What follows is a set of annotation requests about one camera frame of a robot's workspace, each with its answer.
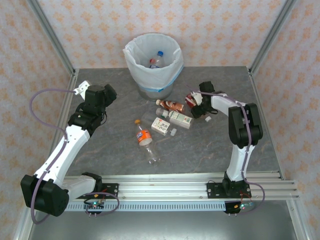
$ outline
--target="floral wallpaper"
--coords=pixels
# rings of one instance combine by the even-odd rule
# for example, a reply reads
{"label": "floral wallpaper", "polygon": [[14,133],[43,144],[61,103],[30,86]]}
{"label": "floral wallpaper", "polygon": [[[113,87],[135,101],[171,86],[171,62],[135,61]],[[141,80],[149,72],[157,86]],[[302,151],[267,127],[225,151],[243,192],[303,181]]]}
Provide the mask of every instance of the floral wallpaper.
{"label": "floral wallpaper", "polygon": [[[1,0],[0,39],[0,238],[11,240],[25,205],[20,181],[44,163],[54,133],[32,118],[29,99],[44,88],[66,88],[70,75],[26,0]],[[62,99],[44,93],[33,109],[56,124]]]}
{"label": "floral wallpaper", "polygon": [[299,0],[254,76],[288,179],[320,236],[320,4]]}
{"label": "floral wallpaper", "polygon": [[173,37],[185,66],[250,67],[285,0],[39,0],[75,68],[126,68],[122,49]]}

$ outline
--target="gray countertop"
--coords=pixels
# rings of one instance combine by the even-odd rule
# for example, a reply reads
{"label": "gray countertop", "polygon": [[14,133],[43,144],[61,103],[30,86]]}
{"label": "gray countertop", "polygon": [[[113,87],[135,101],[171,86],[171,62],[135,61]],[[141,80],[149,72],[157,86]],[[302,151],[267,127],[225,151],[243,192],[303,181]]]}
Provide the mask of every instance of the gray countertop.
{"label": "gray countertop", "polygon": [[[97,128],[82,147],[67,175],[78,176],[83,172],[98,175],[217,173],[227,170],[232,143],[228,118],[223,113],[212,115],[210,122],[196,119],[190,129],[177,127],[173,137],[151,130],[161,162],[150,165],[139,149],[134,121],[146,111],[156,112],[155,102],[139,95],[127,68],[81,69],[76,86],[84,80],[94,85],[110,84],[117,92],[117,99],[106,109],[106,123]],[[224,91],[240,102],[257,103],[247,69],[243,66],[185,67],[167,99],[184,103],[190,92],[186,84],[198,89],[204,81],[212,81],[216,91]],[[80,96],[73,96],[69,116],[81,102]],[[186,115],[191,116],[189,109]],[[275,150],[264,123],[262,125],[263,138],[254,149],[247,170],[277,171]]]}

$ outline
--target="white bottle cap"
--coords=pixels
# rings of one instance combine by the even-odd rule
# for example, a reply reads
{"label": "white bottle cap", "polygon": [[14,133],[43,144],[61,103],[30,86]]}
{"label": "white bottle cap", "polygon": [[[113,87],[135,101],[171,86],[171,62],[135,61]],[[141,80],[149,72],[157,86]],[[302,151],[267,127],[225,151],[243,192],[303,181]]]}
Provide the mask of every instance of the white bottle cap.
{"label": "white bottle cap", "polygon": [[173,137],[174,135],[176,135],[176,133],[177,133],[177,129],[173,128],[173,129],[171,130],[170,135]]}
{"label": "white bottle cap", "polygon": [[158,107],[158,108],[156,109],[156,111],[155,111],[155,114],[156,114],[157,116],[161,116],[161,117],[166,118],[166,117],[168,117],[169,112],[168,112],[167,110],[164,110],[164,109]]}
{"label": "white bottle cap", "polygon": [[211,119],[212,119],[212,118],[211,118],[210,116],[207,116],[204,120],[205,120],[206,122],[209,122]]}

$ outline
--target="clear plastic bottle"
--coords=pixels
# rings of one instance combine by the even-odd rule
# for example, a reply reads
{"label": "clear plastic bottle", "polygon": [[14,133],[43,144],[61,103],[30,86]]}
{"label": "clear plastic bottle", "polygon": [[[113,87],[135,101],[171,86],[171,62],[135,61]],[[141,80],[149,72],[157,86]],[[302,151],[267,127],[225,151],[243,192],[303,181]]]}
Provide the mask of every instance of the clear plastic bottle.
{"label": "clear plastic bottle", "polygon": [[150,164],[154,164],[155,162],[160,161],[158,154],[155,150],[153,140],[150,132],[141,125],[141,121],[139,119],[134,121],[136,125],[136,138],[138,139],[138,143],[141,149],[145,153],[145,157],[147,158]]}
{"label": "clear plastic bottle", "polygon": [[158,51],[157,55],[150,59],[150,67],[151,69],[163,68],[165,66],[165,61],[163,58],[164,53],[162,51]]}

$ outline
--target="purple cable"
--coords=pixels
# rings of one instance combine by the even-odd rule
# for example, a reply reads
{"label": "purple cable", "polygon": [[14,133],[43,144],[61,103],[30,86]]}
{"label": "purple cable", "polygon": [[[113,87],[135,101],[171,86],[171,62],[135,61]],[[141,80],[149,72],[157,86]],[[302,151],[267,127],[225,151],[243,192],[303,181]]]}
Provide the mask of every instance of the purple cable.
{"label": "purple cable", "polygon": [[50,168],[52,167],[53,164],[55,164],[55,162],[57,161],[57,159],[60,157],[60,155],[62,154],[62,152],[64,151],[66,145],[67,145],[67,141],[68,141],[68,136],[67,136],[67,133],[64,129],[58,127],[58,126],[55,126],[55,125],[51,125],[49,123],[46,123],[42,120],[40,120],[36,114],[34,113],[33,109],[32,109],[32,102],[34,101],[34,99],[36,98],[36,96],[38,96],[39,94],[41,93],[44,93],[44,92],[51,92],[51,91],[55,91],[55,92],[62,92],[62,93],[75,93],[74,91],[71,91],[71,90],[65,90],[65,89],[59,89],[59,88],[47,88],[47,89],[43,89],[41,91],[38,91],[37,93],[35,93],[31,99],[30,99],[30,102],[29,102],[29,110],[30,110],[30,113],[31,115],[38,121],[40,122],[41,124],[49,127],[49,128],[53,128],[53,129],[56,129],[56,130],[59,130],[63,133],[63,137],[64,137],[64,142],[63,142],[63,145],[60,149],[60,151],[58,152],[58,154],[54,157],[54,159],[52,160],[52,162],[48,165],[48,167],[45,169],[45,171],[43,172],[43,174],[41,175],[41,177],[38,179],[36,185],[35,185],[35,188],[34,188],[34,191],[33,191],[33,194],[32,194],[32,199],[31,199],[31,218],[32,218],[32,221],[34,224],[41,224],[43,223],[48,217],[49,217],[49,214],[47,214],[43,219],[41,219],[40,221],[37,221],[36,220],[36,215],[35,215],[35,202],[36,202],[36,196],[37,196],[37,193],[38,193],[38,190],[39,190],[39,186],[40,186],[40,183],[42,182],[42,180],[44,179],[45,175],[47,174],[47,172],[50,170]]}
{"label": "purple cable", "polygon": [[191,91],[193,91],[195,93],[209,95],[209,96],[216,96],[216,97],[228,99],[228,100],[234,102],[235,104],[237,104],[241,108],[242,113],[243,113],[243,117],[244,117],[244,121],[245,121],[246,131],[248,133],[248,146],[246,147],[246,151],[245,151],[245,155],[244,155],[244,161],[243,161],[243,165],[242,165],[242,169],[241,169],[241,176],[242,176],[242,178],[243,178],[243,180],[244,180],[244,182],[246,184],[256,185],[259,188],[261,188],[262,200],[261,200],[261,203],[257,207],[255,207],[254,209],[252,209],[250,211],[238,213],[238,215],[239,214],[243,215],[243,214],[247,214],[249,212],[255,211],[265,201],[266,192],[265,192],[264,188],[259,183],[247,181],[247,179],[245,178],[244,171],[245,171],[246,163],[248,161],[248,152],[249,152],[249,149],[250,149],[250,146],[251,146],[251,143],[252,143],[252,138],[251,138],[251,131],[250,131],[250,127],[249,127],[249,121],[248,121],[248,117],[247,117],[246,110],[245,110],[244,106],[242,106],[242,104],[240,102],[236,101],[235,99],[233,99],[232,97],[229,97],[227,95],[220,95],[220,94],[215,94],[215,93],[210,93],[210,92],[199,91],[199,90],[193,89],[192,87],[189,87],[188,85],[187,85],[187,88],[189,88]]}
{"label": "purple cable", "polygon": [[[114,211],[116,211],[116,210],[119,208],[119,206],[120,206],[119,198],[118,198],[116,195],[114,195],[114,194],[111,194],[111,193],[108,193],[108,192],[90,192],[90,193],[87,193],[87,194],[85,194],[85,195],[88,196],[88,195],[96,195],[96,194],[98,194],[98,195],[103,194],[103,195],[106,195],[106,196],[111,196],[111,197],[113,197],[114,199],[116,199],[116,201],[118,202],[117,206],[116,206],[114,209],[112,209],[111,211],[104,212],[104,213],[95,214],[96,217],[101,217],[101,216],[105,216],[105,215],[108,215],[108,214],[112,214]],[[90,216],[91,214],[88,212],[88,208],[89,208],[90,206],[92,206],[92,205],[93,205],[93,204],[88,205],[88,206],[86,207],[86,209],[85,209],[85,213],[88,214],[89,216]]]}

